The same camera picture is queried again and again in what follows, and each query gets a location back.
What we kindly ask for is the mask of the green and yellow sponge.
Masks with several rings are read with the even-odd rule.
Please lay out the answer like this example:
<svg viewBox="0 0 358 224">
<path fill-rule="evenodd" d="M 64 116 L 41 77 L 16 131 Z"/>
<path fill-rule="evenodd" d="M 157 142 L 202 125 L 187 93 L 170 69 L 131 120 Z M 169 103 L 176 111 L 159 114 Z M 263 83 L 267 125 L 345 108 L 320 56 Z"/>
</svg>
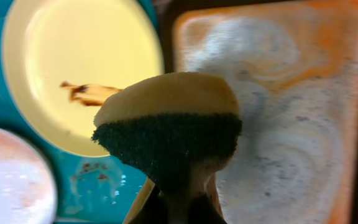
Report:
<svg viewBox="0 0 358 224">
<path fill-rule="evenodd" d="M 242 129 L 231 87 L 197 72 L 159 75 L 125 88 L 104 102 L 94 125 L 94 142 L 166 194 L 195 189 L 221 170 Z"/>
</svg>

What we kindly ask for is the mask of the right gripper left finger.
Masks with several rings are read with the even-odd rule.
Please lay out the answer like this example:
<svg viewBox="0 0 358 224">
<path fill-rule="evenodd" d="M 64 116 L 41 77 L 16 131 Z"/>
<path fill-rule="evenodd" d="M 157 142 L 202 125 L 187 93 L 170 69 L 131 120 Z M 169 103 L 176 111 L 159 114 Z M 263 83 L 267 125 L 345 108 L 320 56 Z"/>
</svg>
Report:
<svg viewBox="0 0 358 224">
<path fill-rule="evenodd" d="M 160 189 L 146 178 L 123 224 L 167 224 L 167 207 L 159 194 Z"/>
</svg>

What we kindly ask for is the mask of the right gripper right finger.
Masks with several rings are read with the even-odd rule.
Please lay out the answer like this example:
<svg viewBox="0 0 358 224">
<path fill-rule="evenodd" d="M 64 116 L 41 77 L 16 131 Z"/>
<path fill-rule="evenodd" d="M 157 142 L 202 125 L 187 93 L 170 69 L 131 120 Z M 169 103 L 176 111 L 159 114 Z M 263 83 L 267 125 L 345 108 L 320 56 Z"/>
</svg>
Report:
<svg viewBox="0 0 358 224">
<path fill-rule="evenodd" d="M 226 224 L 223 218 L 219 195 L 216 188 L 216 175 L 206 183 L 206 193 L 194 198 L 188 211 L 189 224 Z"/>
</svg>

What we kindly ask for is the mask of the white plate front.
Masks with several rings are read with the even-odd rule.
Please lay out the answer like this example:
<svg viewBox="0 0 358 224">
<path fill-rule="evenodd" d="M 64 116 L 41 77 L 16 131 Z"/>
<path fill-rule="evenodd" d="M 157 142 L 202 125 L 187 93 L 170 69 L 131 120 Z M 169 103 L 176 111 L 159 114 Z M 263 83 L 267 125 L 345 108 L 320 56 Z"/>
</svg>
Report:
<svg viewBox="0 0 358 224">
<path fill-rule="evenodd" d="M 57 187 L 44 157 L 0 129 L 0 224 L 51 224 L 56 212 Z"/>
</svg>

